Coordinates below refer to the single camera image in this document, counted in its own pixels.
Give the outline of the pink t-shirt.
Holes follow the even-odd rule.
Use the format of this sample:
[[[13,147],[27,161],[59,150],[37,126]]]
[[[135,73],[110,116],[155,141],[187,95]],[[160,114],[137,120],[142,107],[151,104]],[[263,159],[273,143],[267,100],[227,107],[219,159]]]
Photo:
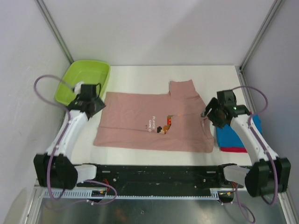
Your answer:
[[[169,82],[165,94],[107,92],[93,144],[211,153],[210,121],[201,116],[206,105],[192,80]]]

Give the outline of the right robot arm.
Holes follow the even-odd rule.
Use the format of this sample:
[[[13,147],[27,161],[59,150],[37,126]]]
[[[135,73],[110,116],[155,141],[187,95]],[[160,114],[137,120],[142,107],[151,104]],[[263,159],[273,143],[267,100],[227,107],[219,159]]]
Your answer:
[[[245,105],[238,105],[233,90],[217,92],[201,114],[218,128],[228,125],[238,135],[245,146],[252,163],[251,168],[236,164],[222,165],[223,171],[216,174],[215,181],[220,187],[231,182],[244,186],[252,197],[273,195],[286,192],[291,170],[287,158],[279,155],[269,146],[253,122],[253,114]]]

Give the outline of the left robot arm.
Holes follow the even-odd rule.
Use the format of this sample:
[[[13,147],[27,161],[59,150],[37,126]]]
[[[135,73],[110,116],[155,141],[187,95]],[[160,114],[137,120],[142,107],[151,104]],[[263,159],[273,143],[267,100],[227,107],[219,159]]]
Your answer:
[[[95,165],[74,165],[71,155],[75,143],[91,117],[105,104],[99,95],[100,84],[82,84],[79,93],[66,107],[63,125],[45,153],[34,157],[37,179],[48,189],[73,189],[78,183],[88,181],[92,186],[103,182],[103,174]]]

